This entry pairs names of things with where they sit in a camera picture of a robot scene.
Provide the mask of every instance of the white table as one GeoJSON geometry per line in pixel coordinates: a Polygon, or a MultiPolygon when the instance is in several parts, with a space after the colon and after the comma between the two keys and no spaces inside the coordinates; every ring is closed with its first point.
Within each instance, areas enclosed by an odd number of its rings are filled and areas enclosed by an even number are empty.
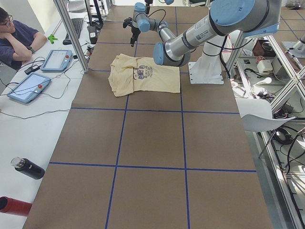
{"type": "MultiPolygon", "coordinates": [[[[85,15],[86,13],[71,14],[71,17],[83,18],[85,15]]],[[[45,33],[47,37],[54,31],[59,21],[60,19],[58,18],[56,23],[45,33]]],[[[81,45],[85,44],[86,41],[89,41],[89,34],[86,26],[86,23],[84,23],[79,39],[81,45]]],[[[45,58],[52,49],[70,49],[73,54],[75,54],[72,45],[62,44],[62,40],[66,36],[66,30],[63,23],[61,23],[54,35],[58,40],[55,41],[54,44],[47,41],[47,43],[33,55],[32,61],[39,56],[45,58]]],[[[82,46],[82,48],[85,51],[87,45],[82,46]]],[[[20,82],[23,80],[27,76],[24,73],[26,68],[17,72],[12,79],[12,82],[20,82]]],[[[37,73],[46,75],[50,78],[58,75],[58,73],[43,73],[41,70],[38,70],[37,73]]],[[[75,63],[66,74],[71,78],[71,81],[61,99],[54,99],[48,95],[41,94],[31,103],[21,104],[4,95],[0,96],[0,109],[4,113],[21,117],[38,115],[46,111],[69,110],[83,75],[80,63],[75,63]]],[[[53,79],[43,93],[50,94],[54,97],[60,97],[67,83],[68,78],[65,75],[62,75],[60,78],[53,79]]],[[[8,93],[9,91],[10,89],[6,88],[3,94],[8,93]]],[[[42,179],[34,180],[17,172],[14,167],[10,165],[10,161],[16,156],[28,158],[46,169],[67,115],[68,112],[55,112],[23,120],[0,114],[0,197],[7,196],[30,203],[33,202],[42,179]]],[[[25,220],[26,217],[2,213],[0,214],[0,228],[21,229],[25,220]]]]}

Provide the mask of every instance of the tablet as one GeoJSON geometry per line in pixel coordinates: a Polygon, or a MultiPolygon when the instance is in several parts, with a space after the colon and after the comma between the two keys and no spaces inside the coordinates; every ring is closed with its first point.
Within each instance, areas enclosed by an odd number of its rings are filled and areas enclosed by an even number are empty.
{"type": "Polygon", "coordinates": [[[51,50],[40,69],[43,72],[62,72],[72,59],[71,50],[51,50]]]}
{"type": "Polygon", "coordinates": [[[51,79],[37,73],[31,73],[9,93],[8,97],[28,104],[33,101],[50,83],[51,79]]]}

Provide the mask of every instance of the cardboard table surface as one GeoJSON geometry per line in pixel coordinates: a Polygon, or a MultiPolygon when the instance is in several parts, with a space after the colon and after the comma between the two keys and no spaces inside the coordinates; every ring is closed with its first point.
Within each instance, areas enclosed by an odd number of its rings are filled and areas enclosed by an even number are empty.
{"type": "MultiPolygon", "coordinates": [[[[132,9],[110,9],[24,229],[271,229],[229,80],[191,85],[182,67],[180,94],[114,97],[115,56],[152,57],[159,41],[130,46],[132,9]]],[[[166,11],[174,33],[207,14],[166,11]]]]}

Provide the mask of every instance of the black water bottle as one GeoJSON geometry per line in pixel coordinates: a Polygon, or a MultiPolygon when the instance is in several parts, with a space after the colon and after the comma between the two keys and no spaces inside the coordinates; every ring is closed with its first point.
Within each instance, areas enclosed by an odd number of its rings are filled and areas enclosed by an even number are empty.
{"type": "Polygon", "coordinates": [[[26,158],[15,157],[12,159],[10,164],[14,166],[17,171],[36,180],[42,178],[44,175],[43,168],[39,167],[26,158]]]}

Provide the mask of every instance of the keyboard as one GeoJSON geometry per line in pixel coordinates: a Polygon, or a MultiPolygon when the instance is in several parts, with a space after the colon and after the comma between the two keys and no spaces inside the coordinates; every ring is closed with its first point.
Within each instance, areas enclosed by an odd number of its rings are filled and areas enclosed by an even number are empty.
{"type": "Polygon", "coordinates": [[[80,37],[81,35],[81,29],[82,29],[82,25],[84,24],[84,19],[83,18],[71,18],[71,22],[73,24],[73,27],[75,29],[77,38],[80,37]]]}

